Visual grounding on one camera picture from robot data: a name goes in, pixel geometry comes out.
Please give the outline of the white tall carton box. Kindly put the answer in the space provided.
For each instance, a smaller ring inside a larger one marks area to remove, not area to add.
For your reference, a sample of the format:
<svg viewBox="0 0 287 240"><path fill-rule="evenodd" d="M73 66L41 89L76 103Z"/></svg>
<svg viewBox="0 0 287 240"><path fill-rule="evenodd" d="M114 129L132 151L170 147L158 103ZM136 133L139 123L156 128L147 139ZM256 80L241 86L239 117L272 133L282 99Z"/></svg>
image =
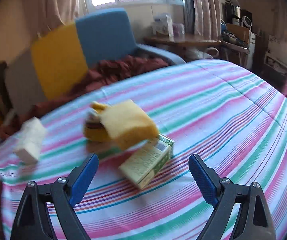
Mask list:
<svg viewBox="0 0 287 240"><path fill-rule="evenodd" d="M33 117L24 122L15 149L13 150L14 153L26 165L37 163L46 134L47 129L38 118Z"/></svg>

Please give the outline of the yellow cartoon sock roll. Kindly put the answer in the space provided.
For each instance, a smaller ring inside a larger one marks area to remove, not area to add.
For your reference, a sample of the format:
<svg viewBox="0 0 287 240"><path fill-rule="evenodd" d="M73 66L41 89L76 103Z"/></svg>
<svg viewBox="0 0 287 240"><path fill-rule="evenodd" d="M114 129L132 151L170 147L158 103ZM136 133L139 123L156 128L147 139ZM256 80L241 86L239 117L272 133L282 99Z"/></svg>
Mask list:
<svg viewBox="0 0 287 240"><path fill-rule="evenodd" d="M90 109L83 125L83 134L88 140L102 143L111 141L100 119L101 113L109 107L107 104L95 101L90 104Z"/></svg>

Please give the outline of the green cream small box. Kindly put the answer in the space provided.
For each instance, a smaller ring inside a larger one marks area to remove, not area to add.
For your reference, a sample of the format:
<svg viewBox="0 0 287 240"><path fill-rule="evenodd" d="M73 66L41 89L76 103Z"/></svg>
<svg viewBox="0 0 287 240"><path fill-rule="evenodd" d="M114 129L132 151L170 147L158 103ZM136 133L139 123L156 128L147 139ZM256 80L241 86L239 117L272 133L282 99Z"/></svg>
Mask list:
<svg viewBox="0 0 287 240"><path fill-rule="evenodd" d="M119 166L121 173L142 190L158 174L173 155L174 141L160 134L134 152Z"/></svg>

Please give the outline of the yellow sponge block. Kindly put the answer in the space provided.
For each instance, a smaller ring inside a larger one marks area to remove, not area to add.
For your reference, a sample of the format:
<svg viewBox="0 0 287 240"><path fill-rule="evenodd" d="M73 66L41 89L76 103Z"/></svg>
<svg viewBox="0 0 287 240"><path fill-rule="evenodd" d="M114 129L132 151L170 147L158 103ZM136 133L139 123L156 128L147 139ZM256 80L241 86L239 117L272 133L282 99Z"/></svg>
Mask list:
<svg viewBox="0 0 287 240"><path fill-rule="evenodd" d="M121 150L159 135L155 122L132 100L108 107L100 114L100 121Z"/></svg>

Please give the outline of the striped bed sheet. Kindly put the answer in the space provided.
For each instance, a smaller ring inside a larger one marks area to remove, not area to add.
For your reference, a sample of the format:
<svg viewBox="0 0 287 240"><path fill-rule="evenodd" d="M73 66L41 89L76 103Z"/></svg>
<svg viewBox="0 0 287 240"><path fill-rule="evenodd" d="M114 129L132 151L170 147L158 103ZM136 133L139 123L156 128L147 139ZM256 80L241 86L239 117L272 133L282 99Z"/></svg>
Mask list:
<svg viewBox="0 0 287 240"><path fill-rule="evenodd" d="M133 149L91 146L83 123L94 102L131 99L174 141L172 159L143 190L119 166ZM212 212L188 169L199 154L236 184L263 188L277 239L287 235L287 98L260 77L221 60L162 68L102 87L41 119L41 157L26 166L0 145L1 214L6 239L27 182L52 183L97 152L99 169L75 211L92 239L196 239Z"/></svg>

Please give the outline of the grey yellow blue headboard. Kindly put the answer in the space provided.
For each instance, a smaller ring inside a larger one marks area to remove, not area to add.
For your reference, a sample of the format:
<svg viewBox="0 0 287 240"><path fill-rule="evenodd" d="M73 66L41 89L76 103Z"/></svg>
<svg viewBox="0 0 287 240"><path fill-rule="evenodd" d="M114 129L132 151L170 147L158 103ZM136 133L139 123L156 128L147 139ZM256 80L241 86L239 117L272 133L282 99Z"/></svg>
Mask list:
<svg viewBox="0 0 287 240"><path fill-rule="evenodd" d="M137 44L123 8L97 10L39 38L7 67L5 84L19 115L58 98L101 60L133 54Z"/></svg>

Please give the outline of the maroon blanket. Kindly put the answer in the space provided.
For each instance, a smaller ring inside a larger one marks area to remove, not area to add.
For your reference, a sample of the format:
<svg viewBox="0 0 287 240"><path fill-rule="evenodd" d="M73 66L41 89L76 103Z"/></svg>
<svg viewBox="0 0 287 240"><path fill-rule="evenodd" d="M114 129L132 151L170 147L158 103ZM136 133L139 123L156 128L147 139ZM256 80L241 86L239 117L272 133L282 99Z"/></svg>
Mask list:
<svg viewBox="0 0 287 240"><path fill-rule="evenodd" d="M58 107L73 101L74 99L93 92L103 86L111 85L121 80L168 67L169 64L158 57L136 57L127 55L120 60L102 60L94 65L87 73L75 83L71 89L53 100L38 100L29 104L29 108L23 114L15 114L7 125L0 128L0 138L7 139L18 132L22 124L33 118L41 118Z"/></svg>

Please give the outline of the wooden desk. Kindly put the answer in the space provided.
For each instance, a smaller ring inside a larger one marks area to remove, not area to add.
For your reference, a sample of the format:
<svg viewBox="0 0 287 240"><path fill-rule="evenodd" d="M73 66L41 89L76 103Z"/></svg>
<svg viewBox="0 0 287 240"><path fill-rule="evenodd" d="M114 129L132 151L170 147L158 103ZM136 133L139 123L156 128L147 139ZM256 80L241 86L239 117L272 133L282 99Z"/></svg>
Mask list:
<svg viewBox="0 0 287 240"><path fill-rule="evenodd" d="M202 37L195 36L192 34L185 34L184 36L168 37L168 36L148 36L144 37L143 40L150 45L167 45L173 47L195 47L195 48L210 48L224 46L231 50L235 50L239 53L248 54L249 49L247 47L237 46L233 43L226 42L221 38L219 40L205 40Z"/></svg>

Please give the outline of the pink curtain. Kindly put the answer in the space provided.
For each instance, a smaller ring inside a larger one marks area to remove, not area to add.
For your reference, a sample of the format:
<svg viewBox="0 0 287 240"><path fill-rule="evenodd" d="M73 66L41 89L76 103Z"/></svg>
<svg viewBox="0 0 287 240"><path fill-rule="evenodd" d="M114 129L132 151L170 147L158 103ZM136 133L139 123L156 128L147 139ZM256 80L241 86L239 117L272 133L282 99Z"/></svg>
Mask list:
<svg viewBox="0 0 287 240"><path fill-rule="evenodd" d="M185 30L205 40L217 40L221 33L219 0L184 0Z"/></svg>

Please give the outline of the white box on desk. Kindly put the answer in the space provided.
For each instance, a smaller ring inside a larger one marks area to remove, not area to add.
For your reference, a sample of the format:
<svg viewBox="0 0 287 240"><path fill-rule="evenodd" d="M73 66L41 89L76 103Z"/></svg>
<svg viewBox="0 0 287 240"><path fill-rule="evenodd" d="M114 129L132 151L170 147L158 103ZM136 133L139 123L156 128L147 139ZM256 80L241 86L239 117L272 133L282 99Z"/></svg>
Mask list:
<svg viewBox="0 0 287 240"><path fill-rule="evenodd" d="M171 15L167 13L156 15L152 22L152 32L155 36L173 38L174 32Z"/></svg>

